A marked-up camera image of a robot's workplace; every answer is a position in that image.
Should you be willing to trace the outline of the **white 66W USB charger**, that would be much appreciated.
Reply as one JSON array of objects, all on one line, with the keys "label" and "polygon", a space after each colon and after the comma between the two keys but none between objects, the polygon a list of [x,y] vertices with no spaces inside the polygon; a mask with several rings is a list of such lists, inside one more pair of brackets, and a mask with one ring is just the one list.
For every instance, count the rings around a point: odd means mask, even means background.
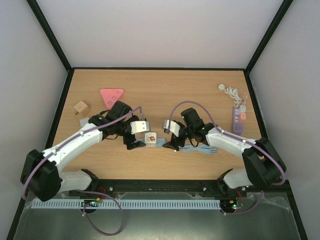
[{"label": "white 66W USB charger", "polygon": [[89,119],[90,119],[89,117],[80,119],[79,120],[80,126],[84,127],[89,122]]}]

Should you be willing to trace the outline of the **pink triangular power strip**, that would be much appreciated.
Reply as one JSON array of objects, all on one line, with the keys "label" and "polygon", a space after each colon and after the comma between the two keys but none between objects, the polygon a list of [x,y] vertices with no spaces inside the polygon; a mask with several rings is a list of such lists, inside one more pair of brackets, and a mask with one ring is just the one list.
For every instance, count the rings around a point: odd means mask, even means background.
[{"label": "pink triangular power strip", "polygon": [[107,109],[111,109],[114,104],[121,98],[124,90],[122,88],[102,88],[100,95]]}]

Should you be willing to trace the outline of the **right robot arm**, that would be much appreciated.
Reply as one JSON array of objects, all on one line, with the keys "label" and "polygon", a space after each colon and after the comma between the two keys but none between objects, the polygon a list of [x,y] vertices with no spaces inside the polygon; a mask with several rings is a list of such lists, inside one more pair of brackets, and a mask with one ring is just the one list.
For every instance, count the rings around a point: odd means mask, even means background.
[{"label": "right robot arm", "polygon": [[228,169],[217,179],[218,191],[229,196],[240,187],[254,186],[260,191],[282,184],[287,170],[282,158],[268,138],[244,138],[224,131],[213,123],[204,123],[194,108],[181,112],[183,122],[167,119],[164,132],[171,133],[164,148],[179,151],[186,140],[195,140],[206,146],[223,149],[243,160],[244,168]]}]

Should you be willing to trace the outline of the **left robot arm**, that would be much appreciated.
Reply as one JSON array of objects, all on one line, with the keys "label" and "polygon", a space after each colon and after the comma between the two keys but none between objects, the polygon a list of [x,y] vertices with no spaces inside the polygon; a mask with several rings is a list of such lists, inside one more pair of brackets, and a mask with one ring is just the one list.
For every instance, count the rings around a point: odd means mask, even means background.
[{"label": "left robot arm", "polygon": [[93,115],[76,133],[64,141],[42,151],[30,151],[25,159],[20,181],[23,184],[22,198],[28,193],[45,202],[60,192],[89,191],[96,176],[87,169],[64,172],[64,168],[78,155],[109,136],[123,138],[127,150],[144,147],[136,139],[137,133],[150,130],[150,124],[143,116],[134,113],[142,107],[132,109],[117,101],[111,109]]}]

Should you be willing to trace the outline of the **light blue power strip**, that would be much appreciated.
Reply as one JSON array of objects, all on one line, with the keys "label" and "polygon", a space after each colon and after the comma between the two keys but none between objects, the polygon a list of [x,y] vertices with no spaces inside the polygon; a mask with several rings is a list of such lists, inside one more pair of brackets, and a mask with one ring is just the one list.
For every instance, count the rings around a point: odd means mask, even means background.
[{"label": "light blue power strip", "polygon": [[161,138],[157,138],[155,143],[146,143],[146,146],[144,147],[145,148],[161,148],[165,143],[166,143],[166,139],[161,137]]}]

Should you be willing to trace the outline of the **beige dragon cube plug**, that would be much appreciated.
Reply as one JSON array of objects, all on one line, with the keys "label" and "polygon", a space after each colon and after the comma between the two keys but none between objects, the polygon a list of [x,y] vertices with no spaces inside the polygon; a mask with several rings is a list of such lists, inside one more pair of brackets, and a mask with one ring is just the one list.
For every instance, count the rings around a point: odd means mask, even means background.
[{"label": "beige dragon cube plug", "polygon": [[85,102],[83,102],[82,100],[79,101],[77,104],[75,104],[73,106],[73,109],[74,109],[75,116],[85,116],[90,111],[89,106]]}]

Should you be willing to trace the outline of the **white cube plug red pattern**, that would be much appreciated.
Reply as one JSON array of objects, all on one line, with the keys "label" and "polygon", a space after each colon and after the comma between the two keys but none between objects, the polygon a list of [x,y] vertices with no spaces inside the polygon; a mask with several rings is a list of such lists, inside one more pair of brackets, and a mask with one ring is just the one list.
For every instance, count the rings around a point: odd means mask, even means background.
[{"label": "white cube plug red pattern", "polygon": [[157,133],[147,132],[144,135],[144,143],[147,148],[154,148],[157,146]]}]

